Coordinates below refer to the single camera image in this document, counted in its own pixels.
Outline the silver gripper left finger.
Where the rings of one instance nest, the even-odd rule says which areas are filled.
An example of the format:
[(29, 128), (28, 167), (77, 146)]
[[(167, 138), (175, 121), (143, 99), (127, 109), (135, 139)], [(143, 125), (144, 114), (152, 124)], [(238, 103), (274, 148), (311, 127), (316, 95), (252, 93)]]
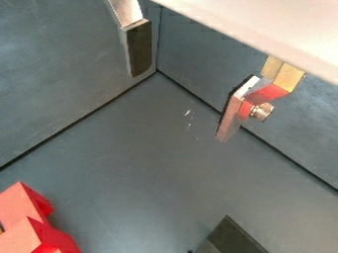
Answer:
[(131, 77), (152, 66), (152, 22), (144, 18), (139, 0), (104, 0), (119, 28)]

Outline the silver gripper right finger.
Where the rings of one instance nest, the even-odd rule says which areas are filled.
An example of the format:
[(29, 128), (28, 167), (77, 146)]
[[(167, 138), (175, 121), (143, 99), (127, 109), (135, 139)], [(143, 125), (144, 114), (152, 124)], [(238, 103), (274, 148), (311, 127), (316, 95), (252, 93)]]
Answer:
[(228, 96), (216, 138), (227, 141), (248, 118), (263, 122), (275, 108), (271, 101), (292, 92), (304, 75), (304, 71), (268, 56), (262, 76), (250, 75)]

